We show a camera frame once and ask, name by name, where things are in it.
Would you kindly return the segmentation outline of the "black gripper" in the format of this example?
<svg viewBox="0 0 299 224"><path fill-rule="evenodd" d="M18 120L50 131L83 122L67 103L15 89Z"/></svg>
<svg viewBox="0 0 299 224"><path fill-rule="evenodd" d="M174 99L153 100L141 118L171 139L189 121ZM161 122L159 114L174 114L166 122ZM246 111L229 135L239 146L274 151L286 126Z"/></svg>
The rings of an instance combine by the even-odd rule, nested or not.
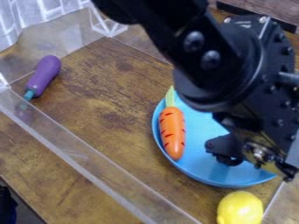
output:
<svg viewBox="0 0 299 224"><path fill-rule="evenodd" d="M214 113L213 119L229 132L205 144L218 162L238 166L249 161L257 169L293 181L299 172L299 124L280 117L261 119L229 113Z"/></svg>

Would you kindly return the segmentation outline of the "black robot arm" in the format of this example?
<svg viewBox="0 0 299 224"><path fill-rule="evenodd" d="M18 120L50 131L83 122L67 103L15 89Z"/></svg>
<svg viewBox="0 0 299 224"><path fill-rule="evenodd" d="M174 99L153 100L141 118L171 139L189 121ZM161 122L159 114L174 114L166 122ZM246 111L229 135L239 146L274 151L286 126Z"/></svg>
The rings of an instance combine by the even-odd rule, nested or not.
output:
<svg viewBox="0 0 299 224"><path fill-rule="evenodd" d="M299 73L280 23L246 15L218 22L207 0L91 0L141 25L174 65L182 100L229 131L206 143L226 165L251 162L292 181L299 173Z"/></svg>

